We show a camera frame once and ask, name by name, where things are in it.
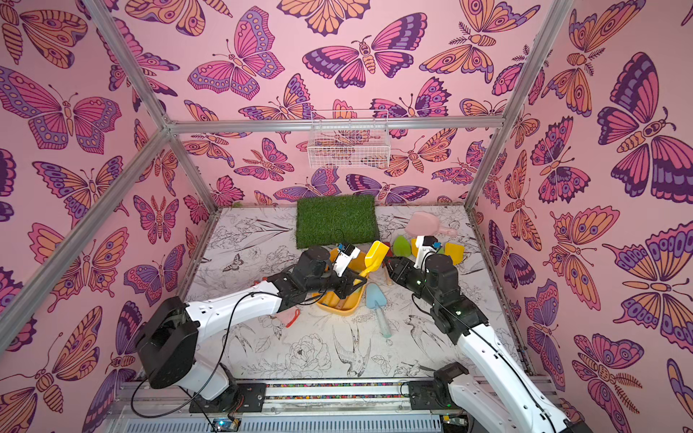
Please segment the yellow plastic storage box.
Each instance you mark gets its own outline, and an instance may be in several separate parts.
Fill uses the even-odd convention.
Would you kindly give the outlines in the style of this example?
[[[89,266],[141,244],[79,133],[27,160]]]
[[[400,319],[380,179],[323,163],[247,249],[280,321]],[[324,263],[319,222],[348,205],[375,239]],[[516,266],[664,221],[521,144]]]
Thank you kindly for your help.
[[[366,259],[366,254],[364,252],[361,252],[357,248],[358,256],[355,258],[352,258],[348,264],[347,269],[350,272],[354,272],[355,274],[360,274],[361,272],[366,269],[365,265],[365,259]],[[348,297],[345,299],[341,299],[339,296],[335,295],[333,292],[327,293],[320,301],[318,301],[317,305],[320,309],[337,314],[342,317],[350,316],[354,313],[354,311],[357,309],[358,305],[360,304],[361,299],[363,298],[364,295],[364,287],[361,286],[354,292],[352,292]]]

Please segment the blue trowel white handle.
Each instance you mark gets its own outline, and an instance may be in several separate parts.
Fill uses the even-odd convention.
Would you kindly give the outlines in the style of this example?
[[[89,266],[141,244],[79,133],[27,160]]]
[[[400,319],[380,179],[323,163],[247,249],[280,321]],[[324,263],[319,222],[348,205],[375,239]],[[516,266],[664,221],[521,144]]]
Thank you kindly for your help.
[[[368,283],[366,286],[366,306],[375,312],[381,334],[384,338],[392,337],[392,330],[384,315],[384,307],[387,304],[386,297],[376,283]]]

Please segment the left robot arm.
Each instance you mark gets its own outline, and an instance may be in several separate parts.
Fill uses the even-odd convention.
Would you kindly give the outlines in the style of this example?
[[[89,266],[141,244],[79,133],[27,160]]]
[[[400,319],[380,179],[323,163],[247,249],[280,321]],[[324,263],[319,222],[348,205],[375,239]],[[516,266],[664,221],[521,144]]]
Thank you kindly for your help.
[[[233,326],[303,304],[312,293],[350,296],[382,263],[368,253],[366,267],[357,272],[349,266],[357,256],[351,249],[333,258],[327,249],[313,246],[295,264],[249,289],[207,301],[167,299],[135,339],[149,386],[180,387],[191,398],[208,402],[233,397],[236,381],[230,370],[220,359],[211,361],[198,354],[198,345],[219,334],[230,336]]]

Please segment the green trowel wooden handle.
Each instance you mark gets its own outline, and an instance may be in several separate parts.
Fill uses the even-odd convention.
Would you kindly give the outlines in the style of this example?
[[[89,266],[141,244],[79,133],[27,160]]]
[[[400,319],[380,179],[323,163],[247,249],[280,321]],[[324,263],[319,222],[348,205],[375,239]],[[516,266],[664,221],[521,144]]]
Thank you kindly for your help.
[[[393,255],[398,257],[411,256],[411,241],[406,236],[397,236],[392,244]]]

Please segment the yellow shovel wooden handle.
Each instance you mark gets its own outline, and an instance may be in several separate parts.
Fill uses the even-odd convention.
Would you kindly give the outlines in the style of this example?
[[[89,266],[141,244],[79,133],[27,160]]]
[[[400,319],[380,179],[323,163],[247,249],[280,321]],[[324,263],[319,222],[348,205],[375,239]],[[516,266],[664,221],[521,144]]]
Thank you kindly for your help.
[[[417,242],[417,239],[416,239],[416,238],[413,238],[413,239],[411,240],[411,255],[412,255],[414,258],[417,257],[418,252],[419,252],[419,248],[418,248],[418,245],[416,244],[416,242]]]

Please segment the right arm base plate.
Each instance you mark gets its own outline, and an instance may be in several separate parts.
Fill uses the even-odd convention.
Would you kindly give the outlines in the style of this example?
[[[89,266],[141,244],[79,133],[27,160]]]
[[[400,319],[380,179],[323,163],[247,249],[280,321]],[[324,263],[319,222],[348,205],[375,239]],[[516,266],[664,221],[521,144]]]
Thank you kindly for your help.
[[[434,371],[429,380],[407,382],[411,408],[415,411],[461,411],[451,397],[449,386],[454,379],[468,374],[469,369],[454,362]]]

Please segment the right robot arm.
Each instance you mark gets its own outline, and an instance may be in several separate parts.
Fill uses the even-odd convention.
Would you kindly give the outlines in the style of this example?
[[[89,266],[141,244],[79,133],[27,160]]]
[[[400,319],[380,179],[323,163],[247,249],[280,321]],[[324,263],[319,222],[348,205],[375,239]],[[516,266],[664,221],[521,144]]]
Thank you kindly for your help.
[[[441,393],[487,432],[590,432],[584,420],[572,421],[534,384],[505,349],[476,303],[461,293],[458,269],[443,254],[427,254],[420,263],[387,257],[394,283],[431,305],[436,327],[482,373],[494,396],[456,364],[438,371]]]

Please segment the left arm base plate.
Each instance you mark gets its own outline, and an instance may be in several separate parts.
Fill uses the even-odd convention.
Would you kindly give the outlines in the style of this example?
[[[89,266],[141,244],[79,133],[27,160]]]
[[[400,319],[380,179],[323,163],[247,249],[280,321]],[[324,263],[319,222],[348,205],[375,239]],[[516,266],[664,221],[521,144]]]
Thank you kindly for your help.
[[[212,401],[197,397],[189,406],[190,413],[255,413],[265,404],[265,382],[240,382],[232,385]]]

